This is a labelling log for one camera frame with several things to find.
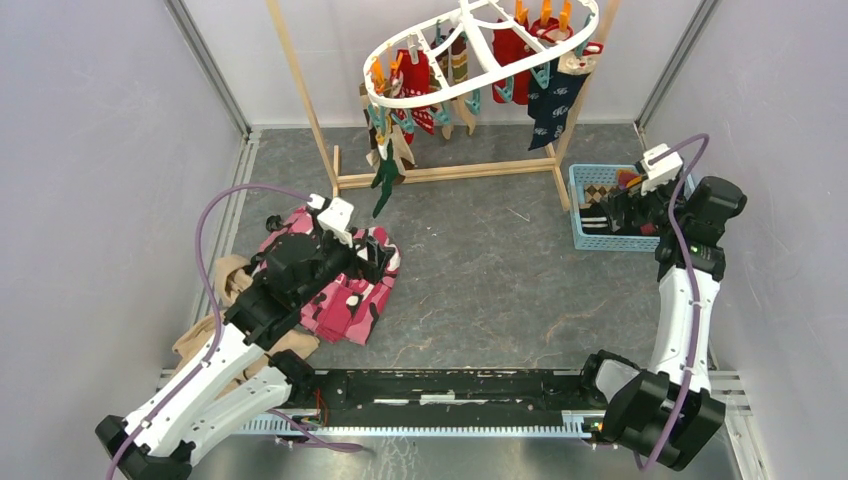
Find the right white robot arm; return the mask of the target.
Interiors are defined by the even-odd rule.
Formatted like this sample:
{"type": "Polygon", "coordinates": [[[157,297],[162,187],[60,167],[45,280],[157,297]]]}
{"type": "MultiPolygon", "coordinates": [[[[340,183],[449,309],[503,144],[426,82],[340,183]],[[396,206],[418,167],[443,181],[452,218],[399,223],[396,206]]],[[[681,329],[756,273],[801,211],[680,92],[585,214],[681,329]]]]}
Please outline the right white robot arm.
{"type": "Polygon", "coordinates": [[[686,468],[723,424],[708,374],[710,316],[726,270],[718,242],[747,197],[732,182],[702,178],[693,192],[660,214],[660,317],[649,365],[606,350],[588,357],[577,392],[605,413],[596,434],[631,450],[640,468],[686,468]]]}

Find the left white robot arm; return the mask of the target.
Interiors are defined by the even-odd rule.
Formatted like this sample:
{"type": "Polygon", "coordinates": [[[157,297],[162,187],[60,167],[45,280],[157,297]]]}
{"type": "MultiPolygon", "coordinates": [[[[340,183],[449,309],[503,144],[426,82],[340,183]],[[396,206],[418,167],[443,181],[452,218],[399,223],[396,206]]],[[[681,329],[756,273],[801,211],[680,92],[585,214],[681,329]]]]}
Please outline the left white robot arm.
{"type": "Polygon", "coordinates": [[[263,412],[306,405],[312,368],[279,340],[313,310],[347,323],[376,319],[401,253],[385,230],[318,225],[274,230],[249,263],[252,283],[218,317],[213,337],[144,405],[109,415],[95,433],[111,458],[106,476],[186,479],[221,441],[263,412]]]}

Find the white oval clip hanger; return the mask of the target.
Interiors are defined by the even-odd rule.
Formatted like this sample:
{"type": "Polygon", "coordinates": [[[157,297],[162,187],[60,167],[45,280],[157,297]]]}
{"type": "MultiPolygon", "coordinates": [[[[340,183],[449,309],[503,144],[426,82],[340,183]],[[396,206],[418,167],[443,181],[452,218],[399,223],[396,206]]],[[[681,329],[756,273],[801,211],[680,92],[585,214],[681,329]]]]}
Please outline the white oval clip hanger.
{"type": "MultiPolygon", "coordinates": [[[[601,10],[595,1],[566,1],[558,14],[551,11],[545,2],[537,19],[546,23],[549,18],[557,18],[560,28],[570,26],[573,29],[574,49],[563,44],[565,50],[580,52],[592,41],[601,25],[601,10]]],[[[376,47],[367,57],[362,67],[363,82],[367,95],[374,108],[392,111],[402,107],[424,107],[448,102],[465,93],[472,93],[472,109],[476,109],[484,88],[492,87],[495,82],[507,80],[508,87],[499,90],[504,98],[512,96],[512,77],[528,70],[531,82],[536,80],[541,87],[548,86],[550,56],[556,57],[553,50],[544,47],[523,28],[522,24],[530,20],[522,3],[517,2],[513,11],[507,11],[497,1],[460,1],[456,8],[439,14],[428,20],[414,24],[389,37],[376,47]],[[514,63],[500,65],[494,57],[492,42],[495,30],[512,29],[521,36],[532,53],[514,63]],[[467,40],[468,78],[465,82],[451,86],[445,79],[437,56],[451,42],[463,34],[467,40]],[[424,54],[430,67],[430,93],[410,98],[395,98],[399,88],[390,79],[391,63],[398,49],[409,49],[413,61],[417,53],[424,54]]]]}

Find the red santa sock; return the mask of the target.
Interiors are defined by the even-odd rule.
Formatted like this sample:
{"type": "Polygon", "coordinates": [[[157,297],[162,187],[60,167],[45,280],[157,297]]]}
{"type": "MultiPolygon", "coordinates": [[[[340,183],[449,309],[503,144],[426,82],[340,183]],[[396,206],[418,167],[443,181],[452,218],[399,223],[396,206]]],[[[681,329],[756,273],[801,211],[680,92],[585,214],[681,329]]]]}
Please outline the red santa sock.
{"type": "MultiPolygon", "coordinates": [[[[495,30],[492,42],[493,54],[497,62],[504,66],[528,57],[532,50],[526,46],[524,39],[512,29],[495,30]]],[[[508,87],[507,80],[495,82],[492,87],[493,100],[496,103],[515,103],[517,105],[528,104],[529,84],[532,75],[528,70],[515,74],[512,84],[512,96],[504,98],[499,90],[508,87]]]]}
{"type": "Polygon", "coordinates": [[[573,29],[570,26],[561,29],[557,18],[549,18],[546,23],[543,23],[541,19],[533,23],[525,20],[522,26],[545,50],[553,49],[557,53],[556,57],[550,56],[547,59],[548,62],[557,60],[570,52],[564,49],[563,44],[570,45],[572,49],[576,46],[576,43],[572,42],[573,29]]]}

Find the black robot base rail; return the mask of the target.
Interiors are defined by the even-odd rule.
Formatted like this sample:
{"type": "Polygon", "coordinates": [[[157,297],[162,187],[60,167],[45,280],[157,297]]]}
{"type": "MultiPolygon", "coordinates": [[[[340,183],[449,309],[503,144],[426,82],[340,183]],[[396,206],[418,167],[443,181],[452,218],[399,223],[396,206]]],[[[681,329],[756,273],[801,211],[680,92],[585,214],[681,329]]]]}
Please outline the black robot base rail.
{"type": "Polygon", "coordinates": [[[329,369],[294,389],[286,413],[318,411],[327,427],[547,427],[607,400],[579,370],[329,369]]]}

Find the navy santa hat sock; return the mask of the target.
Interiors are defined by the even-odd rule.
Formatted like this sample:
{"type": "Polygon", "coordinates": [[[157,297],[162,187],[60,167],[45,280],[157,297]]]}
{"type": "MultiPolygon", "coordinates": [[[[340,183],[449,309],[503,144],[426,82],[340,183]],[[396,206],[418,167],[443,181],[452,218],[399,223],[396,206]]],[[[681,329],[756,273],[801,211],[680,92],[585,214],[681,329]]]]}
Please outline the navy santa hat sock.
{"type": "Polygon", "coordinates": [[[569,51],[559,59],[549,85],[551,140],[563,134],[568,115],[583,86],[595,71],[603,51],[602,43],[589,42],[580,52],[569,51]]]}

